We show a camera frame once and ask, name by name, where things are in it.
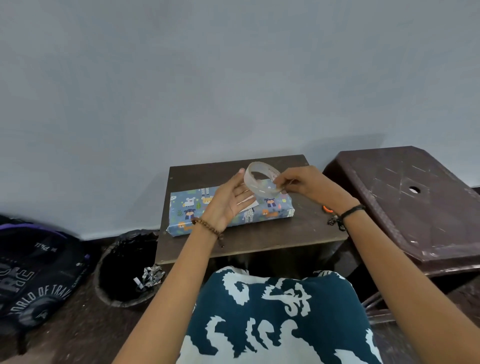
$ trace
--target clear adhesive tape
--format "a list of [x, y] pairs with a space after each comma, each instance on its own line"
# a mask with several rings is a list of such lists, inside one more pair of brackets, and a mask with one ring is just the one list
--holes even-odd
[[263, 162], [252, 162], [248, 165], [247, 170], [245, 171], [245, 176], [243, 176], [243, 181], [245, 182], [245, 185], [257, 196], [264, 198], [275, 198], [282, 191], [281, 188], [267, 188], [266, 186], [262, 186], [260, 182], [257, 181], [252, 175], [252, 172], [264, 174], [272, 181], [278, 177], [280, 172]]

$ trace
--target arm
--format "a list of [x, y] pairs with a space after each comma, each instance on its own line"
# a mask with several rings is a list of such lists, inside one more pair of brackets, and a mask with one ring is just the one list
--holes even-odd
[[[359, 204], [315, 167], [291, 168], [275, 181], [332, 208]], [[480, 361], [480, 329], [410, 261], [364, 211], [344, 220], [365, 266], [420, 358], [428, 364]]]
[[[220, 186], [202, 219], [219, 231], [252, 203], [253, 193], [243, 182], [241, 169]], [[175, 363], [192, 316], [217, 236], [196, 224], [172, 270], [113, 361], [114, 364]]]

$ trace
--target gray wall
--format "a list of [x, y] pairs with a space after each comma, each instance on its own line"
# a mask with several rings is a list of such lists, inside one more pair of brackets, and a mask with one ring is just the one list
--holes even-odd
[[158, 227], [171, 165], [416, 145], [480, 184], [477, 0], [2, 0], [0, 212]]

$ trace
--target gift box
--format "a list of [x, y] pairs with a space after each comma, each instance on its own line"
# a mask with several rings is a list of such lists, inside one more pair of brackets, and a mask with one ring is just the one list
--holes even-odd
[[[261, 180], [266, 188], [275, 188], [270, 179]], [[201, 217], [207, 205], [212, 201], [217, 187], [206, 187], [197, 190], [172, 192], [170, 194], [169, 224], [167, 231], [173, 236], [190, 234], [193, 229], [192, 217]], [[288, 194], [279, 194], [272, 199], [255, 196], [252, 205], [235, 216], [228, 226], [237, 226], [292, 217], [295, 209]]]

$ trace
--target bracelet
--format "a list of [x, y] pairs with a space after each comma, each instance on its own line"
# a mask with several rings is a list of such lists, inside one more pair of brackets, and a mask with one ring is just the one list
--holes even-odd
[[210, 225], [208, 222], [202, 220], [201, 218], [198, 218], [196, 216], [192, 217], [191, 219], [192, 224], [195, 225], [197, 222], [200, 222], [203, 226], [205, 226], [207, 229], [209, 229], [213, 234], [215, 234], [219, 240], [223, 240], [223, 234], [216, 230], [212, 225]]
[[338, 225], [338, 229], [340, 231], [346, 231], [347, 228], [345, 227], [345, 225], [343, 224], [343, 219], [346, 218], [348, 215], [351, 215], [353, 214], [355, 211], [359, 211], [359, 210], [364, 210], [365, 211], [366, 207], [364, 205], [357, 205], [355, 207], [352, 207], [350, 210], [348, 211], [345, 211], [343, 214], [341, 214], [340, 216], [333, 216], [328, 222], [327, 224], [328, 225], [335, 225], [335, 223], [337, 223]]

